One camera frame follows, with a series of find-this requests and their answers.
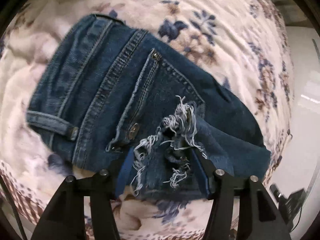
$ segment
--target pocket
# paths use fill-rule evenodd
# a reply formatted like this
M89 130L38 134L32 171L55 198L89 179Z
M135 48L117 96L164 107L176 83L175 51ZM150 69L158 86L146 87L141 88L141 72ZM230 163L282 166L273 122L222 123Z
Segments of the pocket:
M156 133L161 120L173 114L180 99L194 101L197 115L204 118L205 102L193 84L162 55L152 49L135 84L131 98L107 151Z

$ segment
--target frayed thread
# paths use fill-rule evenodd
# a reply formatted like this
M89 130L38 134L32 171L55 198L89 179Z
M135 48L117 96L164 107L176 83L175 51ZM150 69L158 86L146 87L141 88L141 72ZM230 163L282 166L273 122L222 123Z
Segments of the frayed thread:
M134 149L135 161L133 162L133 167L137 170L137 175L131 182L131 185L135 180L137 180L137 186L135 188L135 194L138 195L139 191L142 189L143 184L141 182L141 174L145 169L145 165L143 161L146 157L146 154L151 154L152 146L158 139L161 137L161 129L170 129L175 136L180 134L184 139L185 142L188 144L187 147L177 147L174 145L175 140L167 140L162 142L170 142L170 147L174 150L185 150L191 147L196 147L202 152L202 156L207 159L207 155L204 153L204 150L199 146L196 145L194 141L194 137L197 134L196 129L196 115L194 114L194 108L191 105L183 104L183 100L185 97L180 99L180 103L178 104L174 114L171 114L167 117L164 117L160 126L158 126L156 135L150 135L145 139L142 139L137 147ZM145 152L140 152L139 149L144 148ZM164 183L169 183L172 188L177 188L179 186L179 182L184 180L187 177L188 171L190 171L190 164L185 163L183 171L172 169L173 174L169 181L164 181Z

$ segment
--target floral fabric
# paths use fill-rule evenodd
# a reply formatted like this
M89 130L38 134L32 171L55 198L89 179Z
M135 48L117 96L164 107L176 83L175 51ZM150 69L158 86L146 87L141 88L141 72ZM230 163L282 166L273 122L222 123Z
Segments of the floral fabric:
M27 127L25 111L67 31L94 12L147 29L238 96L272 153L268 183L290 138L293 101L284 22L270 0L29 0L0 39L0 172L22 215L37 223L66 175L91 175L50 152ZM112 203L122 239L147 240L201 239L211 205L139 201L129 187ZM88 199L85 214L92 239ZM237 216L235 209L232 227Z

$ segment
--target denim fabric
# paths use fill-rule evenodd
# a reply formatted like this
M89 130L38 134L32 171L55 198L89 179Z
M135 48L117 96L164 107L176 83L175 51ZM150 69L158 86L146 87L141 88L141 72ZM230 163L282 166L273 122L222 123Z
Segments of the denim fabric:
M178 186L164 183L188 159L181 147L170 152L172 143L160 143L179 143L172 139L176 131L173 136L163 126L177 106L191 109L184 120L193 125L190 140L217 168L235 176L263 177L270 152L242 102L147 31L104 15L82 18L66 35L31 98L27 122L52 151L90 171L115 169L110 164L123 158L125 149L135 147L137 153L141 141L161 133L152 145L157 154L146 154L140 162L145 166L140 193L161 198L172 192L196 199L201 194L192 167Z

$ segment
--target screw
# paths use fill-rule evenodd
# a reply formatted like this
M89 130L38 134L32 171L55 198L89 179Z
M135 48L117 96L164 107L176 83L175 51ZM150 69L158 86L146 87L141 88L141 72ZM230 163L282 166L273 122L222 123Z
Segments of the screw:
M259 180L258 177L257 177L257 176L254 176L254 175L250 176L250 179L251 179L253 182L257 182L257 181Z
M217 175L222 176L224 174L224 170L222 169L217 169L216 170Z
M75 180L75 177L72 176L72 175L69 175L69 176L67 176L67 177L65 178L65 181L66 181L66 182L73 182L74 180Z
M99 171L99 174L102 175L102 176L106 176L109 174L108 170L107 169L103 169L101 171Z

